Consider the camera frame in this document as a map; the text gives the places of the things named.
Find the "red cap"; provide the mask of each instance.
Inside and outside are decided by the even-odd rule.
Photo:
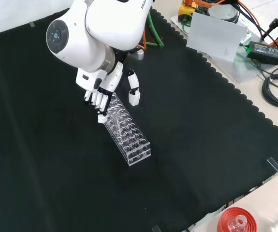
[[[247,210],[239,207],[230,207],[222,213],[217,225],[217,232],[230,232],[228,223],[232,218],[238,215],[244,215],[246,217],[248,226],[247,232],[257,232],[257,223],[254,217]]]

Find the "clear glass jar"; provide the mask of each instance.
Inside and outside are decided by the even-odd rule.
[[[244,215],[238,215],[228,221],[230,232],[247,232],[247,219]]]

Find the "black cloth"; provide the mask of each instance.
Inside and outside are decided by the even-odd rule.
[[[127,64],[140,104],[117,91],[151,142],[132,167],[46,46],[60,14],[0,33],[0,232],[180,232],[274,173],[278,127],[151,14],[165,47]]]

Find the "power adapter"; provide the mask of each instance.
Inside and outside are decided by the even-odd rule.
[[[251,41],[246,50],[246,57],[256,59],[263,64],[278,64],[278,47]]]

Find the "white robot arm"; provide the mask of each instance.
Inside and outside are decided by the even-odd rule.
[[[84,99],[98,110],[101,123],[106,122],[111,96],[123,76],[124,57],[117,53],[140,42],[151,4],[152,0],[74,0],[70,10],[48,27],[50,51],[78,68],[76,83],[86,90]],[[137,76],[133,71],[127,76],[130,103],[137,105]]]

